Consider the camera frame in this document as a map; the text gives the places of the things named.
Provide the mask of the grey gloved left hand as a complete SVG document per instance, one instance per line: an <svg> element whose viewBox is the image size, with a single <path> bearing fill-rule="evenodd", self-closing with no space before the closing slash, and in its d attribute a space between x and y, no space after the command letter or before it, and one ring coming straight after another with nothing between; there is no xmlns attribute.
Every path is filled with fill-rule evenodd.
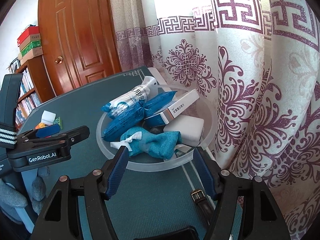
<svg viewBox="0 0 320 240"><path fill-rule="evenodd" d="M37 177L31 185L31 204L33 210L39 215L46 201L46 185L44 178L50 175L49 166L37 169ZM28 205L27 198L9 186L1 179L1 211L14 223L23 224L17 209L24 209Z"/></svg>

